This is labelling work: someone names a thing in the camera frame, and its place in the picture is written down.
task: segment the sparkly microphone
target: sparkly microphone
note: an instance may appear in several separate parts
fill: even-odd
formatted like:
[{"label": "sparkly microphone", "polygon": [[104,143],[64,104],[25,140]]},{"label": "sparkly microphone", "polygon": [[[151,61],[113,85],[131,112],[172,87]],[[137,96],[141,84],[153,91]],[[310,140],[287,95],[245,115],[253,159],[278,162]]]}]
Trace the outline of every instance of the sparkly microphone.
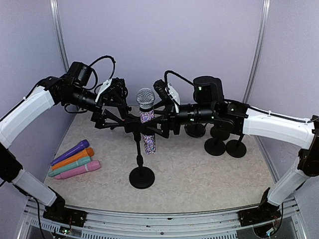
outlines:
[{"label": "sparkly microphone", "polygon": [[[142,88],[136,95],[136,101],[140,106],[141,122],[145,123],[153,119],[154,116],[154,92],[149,88]],[[144,148],[147,154],[155,153],[155,135],[143,135]]]}]

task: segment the purple wall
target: purple wall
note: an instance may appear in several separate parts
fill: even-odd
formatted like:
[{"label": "purple wall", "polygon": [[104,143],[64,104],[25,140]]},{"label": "purple wall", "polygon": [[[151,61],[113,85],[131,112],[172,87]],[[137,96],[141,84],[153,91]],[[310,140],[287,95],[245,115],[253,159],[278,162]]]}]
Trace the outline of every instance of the purple wall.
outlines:
[{"label": "purple wall", "polygon": [[[271,1],[269,21],[250,104],[296,117],[319,115],[319,1]],[[264,138],[282,176],[296,146]],[[310,238],[319,235],[319,178],[296,193]]]},{"label": "purple wall", "polygon": [[[50,2],[0,1],[0,116],[22,99],[40,79],[63,72]],[[14,142],[12,153],[43,180],[55,151],[72,120],[55,107],[35,120]],[[27,197],[11,184],[0,188],[0,238],[12,239]]]},{"label": "purple wall", "polygon": [[[212,75],[223,81],[227,98],[242,100],[257,42],[263,1],[255,0],[68,0],[59,2],[70,61],[90,63],[102,54],[117,61],[128,102],[153,88],[166,70],[192,80]],[[100,81],[109,61],[96,65]],[[192,86],[170,75],[182,103],[192,102]]]}]

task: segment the round stand base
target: round stand base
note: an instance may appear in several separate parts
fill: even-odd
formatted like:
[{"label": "round stand base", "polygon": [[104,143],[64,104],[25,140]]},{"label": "round stand base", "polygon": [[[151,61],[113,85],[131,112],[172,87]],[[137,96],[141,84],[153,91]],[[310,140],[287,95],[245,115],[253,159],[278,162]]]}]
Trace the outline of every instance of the round stand base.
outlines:
[{"label": "round stand base", "polygon": [[185,132],[193,138],[203,137],[206,133],[205,126],[203,126],[201,123],[186,124],[184,129]]},{"label": "round stand base", "polygon": [[206,140],[204,145],[205,151],[213,156],[221,156],[226,150],[225,143],[221,140],[218,140],[217,144],[215,143],[215,138]]},{"label": "round stand base", "polygon": [[155,175],[153,171],[147,167],[143,167],[142,171],[137,167],[130,173],[130,183],[137,189],[146,189],[153,185]]},{"label": "round stand base", "polygon": [[244,157],[247,152],[247,148],[243,142],[240,142],[239,146],[236,147],[237,143],[238,141],[235,139],[228,141],[226,144],[226,151],[230,156],[234,158]]},{"label": "round stand base", "polygon": [[227,132],[224,132],[224,131],[220,131],[220,130],[218,130],[218,128],[212,127],[210,129],[210,135],[213,138],[216,138],[217,134],[219,134],[219,139],[222,140],[222,141],[227,140],[229,138],[229,136],[230,136],[230,133],[227,133]]}]

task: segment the toy microphone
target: toy microphone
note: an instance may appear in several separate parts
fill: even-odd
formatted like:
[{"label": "toy microphone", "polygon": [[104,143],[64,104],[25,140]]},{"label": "toy microphone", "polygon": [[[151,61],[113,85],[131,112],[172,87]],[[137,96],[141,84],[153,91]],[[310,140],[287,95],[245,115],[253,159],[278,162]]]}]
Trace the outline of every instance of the toy microphone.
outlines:
[{"label": "toy microphone", "polygon": [[[141,122],[145,123],[153,119],[154,116],[154,92],[149,88],[142,88],[136,95],[136,101],[140,106]],[[144,148],[147,154],[155,153],[155,134],[154,135],[143,135]]]},{"label": "toy microphone", "polygon": [[83,149],[87,148],[88,146],[90,146],[90,144],[89,144],[89,142],[86,139],[80,141],[76,146],[74,146],[73,148],[69,149],[68,151],[66,151],[61,156],[59,156],[56,159],[54,159],[51,162],[51,166],[63,161],[64,159],[67,159],[67,158],[77,154],[78,152],[82,151]]},{"label": "toy microphone", "polygon": [[101,168],[100,162],[98,160],[89,162],[83,166],[77,167],[77,168],[73,168],[69,171],[60,173],[59,175],[55,176],[55,179],[66,179],[66,178],[70,178],[82,173],[86,173],[86,172],[90,172],[90,171],[95,171],[97,169]]},{"label": "toy microphone", "polygon": [[49,177],[53,177],[53,176],[59,175],[60,173],[63,173],[65,171],[71,170],[73,168],[82,166],[82,165],[84,165],[86,163],[89,163],[89,162],[91,162],[91,158],[89,156],[80,158],[79,160],[76,160],[73,163],[69,163],[69,164],[67,164],[67,165],[65,165],[63,167],[57,168],[57,169],[49,172],[48,176]]},{"label": "toy microphone", "polygon": [[90,156],[92,157],[94,155],[94,151],[92,148],[85,148],[84,150],[82,150],[81,152],[55,164],[52,166],[52,170],[55,170],[57,168],[60,168],[60,167],[63,167],[69,163],[73,163],[75,162],[76,160],[79,160],[80,158],[83,158],[83,157],[87,157],[87,156]]}]

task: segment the wire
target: wire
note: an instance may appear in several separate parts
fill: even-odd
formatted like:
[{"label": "wire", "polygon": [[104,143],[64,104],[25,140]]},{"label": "wire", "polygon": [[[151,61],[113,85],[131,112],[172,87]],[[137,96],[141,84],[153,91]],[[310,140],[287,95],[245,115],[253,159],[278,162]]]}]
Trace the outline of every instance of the wire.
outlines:
[{"label": "wire", "polygon": [[100,83],[100,84],[98,84],[98,85],[95,87],[95,89],[94,89],[94,93],[95,93],[95,94],[97,94],[96,90],[97,90],[101,85],[103,85],[103,83]]},{"label": "wire", "polygon": [[5,181],[3,181],[3,182],[0,184],[0,187],[2,187],[4,183],[5,183]]},{"label": "wire", "polygon": [[36,204],[38,206],[38,220],[39,220],[40,232],[41,232],[41,235],[42,235],[43,239],[46,239],[45,236],[44,236],[43,230],[42,230],[42,225],[41,225],[41,220],[40,220],[40,205],[39,205],[38,200],[36,198],[34,198],[34,199],[35,199]]},{"label": "wire", "polygon": [[69,234],[71,233],[71,230],[72,230],[71,222],[72,222],[72,216],[70,216],[70,223],[69,223],[69,227],[70,227],[70,229],[69,229]]},{"label": "wire", "polygon": [[276,228],[275,232],[270,235],[271,237],[279,231],[279,228],[283,222],[283,219],[284,219],[284,203],[281,204],[281,219],[280,219],[279,225]]},{"label": "wire", "polygon": [[[111,79],[112,77],[113,77],[113,75],[114,75],[114,72],[115,72],[115,63],[116,63],[116,61],[115,61],[115,59],[112,57],[112,56],[101,56],[100,58],[98,58],[98,59],[96,59],[95,61],[93,61],[89,66],[90,67],[92,67],[95,63],[97,63],[98,61],[100,61],[100,60],[102,60],[102,59],[106,59],[106,58],[108,58],[108,59],[111,59],[111,61],[112,61],[112,63],[113,63],[113,70],[112,70],[112,73],[111,73],[111,75],[110,75],[110,77],[109,77],[109,79]],[[94,88],[94,93],[95,94],[97,94],[97,92],[96,92],[96,90],[101,86],[101,85],[103,85],[103,83],[101,83],[101,84],[98,84],[98,85],[96,85]]]},{"label": "wire", "polygon": [[87,110],[84,110],[84,111],[68,111],[67,110],[67,107],[69,106],[70,104],[65,104],[64,106],[64,110],[69,113],[69,114],[84,114],[84,113],[87,113]]},{"label": "wire", "polygon": [[[40,80],[40,81],[38,81],[34,86],[33,86],[33,88],[31,89],[31,91],[24,97],[24,99],[27,99],[30,95],[31,95],[31,93],[34,91],[34,89],[36,88],[36,87],[38,87],[39,86],[39,84],[42,82],[42,81],[44,81],[45,79],[42,79],[42,80]],[[8,113],[6,113],[1,119],[0,119],[0,121],[2,121],[5,117],[7,117],[9,114],[11,114],[11,112],[12,111],[14,111],[19,105],[21,105],[25,100],[22,100],[22,101],[20,101],[18,104],[16,104],[16,106],[14,106]]]},{"label": "wire", "polygon": [[[236,100],[225,99],[225,101],[242,104],[241,102],[236,101]],[[285,119],[285,120],[291,120],[291,121],[295,121],[295,122],[299,122],[299,123],[312,123],[312,122],[315,122],[316,120],[319,120],[319,117],[317,117],[315,119],[312,119],[312,120],[309,120],[309,121],[305,121],[305,120],[301,120],[301,119],[294,119],[294,118],[291,118],[291,117],[282,116],[282,115],[279,115],[279,114],[269,113],[267,111],[263,111],[263,110],[260,110],[260,109],[257,109],[255,107],[251,107],[251,106],[248,106],[248,108],[251,109],[251,110],[257,111],[259,113],[263,113],[263,114],[267,114],[267,115],[271,115],[271,116],[274,116],[274,117],[282,118],[282,119]]]},{"label": "wire", "polygon": [[281,204],[281,217],[280,217],[280,218],[281,218],[281,219],[280,219],[279,225],[278,225],[278,227],[276,227],[277,217],[275,217],[275,225],[274,225],[274,227],[273,227],[273,229],[275,229],[275,230],[273,231],[272,234],[270,234],[270,235],[265,235],[265,236],[263,236],[263,237],[260,237],[260,236],[258,236],[258,237],[259,237],[259,238],[270,238],[270,237],[272,237],[273,235],[275,235],[275,234],[279,231],[279,228],[280,228],[280,226],[281,226],[281,224],[282,224],[282,222],[283,222],[283,219],[284,219],[284,203]]},{"label": "wire", "polygon": [[[167,92],[169,92],[169,87],[168,87],[168,80],[167,80],[167,75],[171,73],[179,78],[181,78],[182,80],[186,81],[187,83],[189,83],[190,85],[194,85],[191,81],[189,81],[188,79],[186,79],[185,77],[181,76],[180,74],[174,72],[174,71],[171,71],[171,70],[168,70],[168,71],[165,71],[164,73],[164,81],[165,81],[165,84],[166,84],[166,89],[167,89]],[[171,98],[171,100],[177,105],[177,106],[180,106],[179,103],[173,98]]]},{"label": "wire", "polygon": [[181,78],[182,80],[186,81],[187,83],[189,83],[190,85],[194,86],[193,82],[189,81],[188,79],[186,79],[185,77],[181,76],[180,74],[174,72],[174,71],[171,71],[171,70],[168,70],[168,71],[165,71],[164,73],[164,80],[165,80],[165,84],[166,84],[166,87],[168,88],[168,81],[167,81],[167,75],[171,73],[173,75],[176,75],[177,77]]},{"label": "wire", "polygon": [[96,71],[95,71],[93,68],[92,68],[92,71],[93,71],[93,74],[94,74],[94,76],[95,76],[95,83],[94,83],[94,86],[93,86],[93,87],[91,87],[91,88],[89,88],[89,89],[86,89],[86,90],[88,90],[88,91],[94,89],[94,88],[96,87],[96,85],[98,84],[98,81],[99,81],[99,79],[98,79],[98,74],[96,74]]}]

